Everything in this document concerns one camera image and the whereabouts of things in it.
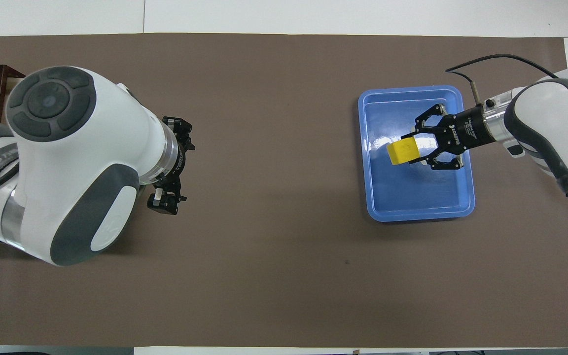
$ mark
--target brown table surface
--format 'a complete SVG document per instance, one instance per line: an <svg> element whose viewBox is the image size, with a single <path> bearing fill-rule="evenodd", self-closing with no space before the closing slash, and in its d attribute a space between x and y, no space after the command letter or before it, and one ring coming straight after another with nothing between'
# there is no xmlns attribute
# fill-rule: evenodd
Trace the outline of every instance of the brown table surface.
<svg viewBox="0 0 568 355"><path fill-rule="evenodd" d="M140 200L93 260L0 245L0 344L568 346L568 201L529 158L472 151L465 218L381 224L365 208L359 95L449 84L468 107L444 69L498 52L566 67L561 38L0 37L0 63L95 70L191 122L197 147L179 215ZM542 77L510 59L464 72L483 97Z"/></svg>

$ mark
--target yellow block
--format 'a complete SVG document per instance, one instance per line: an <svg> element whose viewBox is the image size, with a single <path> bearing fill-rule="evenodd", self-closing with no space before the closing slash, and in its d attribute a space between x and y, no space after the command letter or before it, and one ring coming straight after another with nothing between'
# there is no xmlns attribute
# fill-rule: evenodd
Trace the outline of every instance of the yellow block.
<svg viewBox="0 0 568 355"><path fill-rule="evenodd" d="M417 144L415 144L414 137L387 144L387 151L390 153L393 165L403 164L420 157L420 151Z"/></svg>

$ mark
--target blue tray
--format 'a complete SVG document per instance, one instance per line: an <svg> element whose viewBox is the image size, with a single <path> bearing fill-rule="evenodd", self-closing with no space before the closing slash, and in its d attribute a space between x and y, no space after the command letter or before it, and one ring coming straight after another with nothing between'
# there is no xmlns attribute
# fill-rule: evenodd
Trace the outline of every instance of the blue tray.
<svg viewBox="0 0 568 355"><path fill-rule="evenodd" d="M363 172L367 211L379 222L456 218L475 209L475 188L470 156L464 168L434 171L417 164L391 164L387 144L411 131L415 117L433 104L442 103L449 113L463 110L462 95L451 86L369 90L358 100L363 148ZM435 125L433 116L426 125ZM433 135L417 135L422 153L435 149ZM451 155L440 156L448 161Z"/></svg>

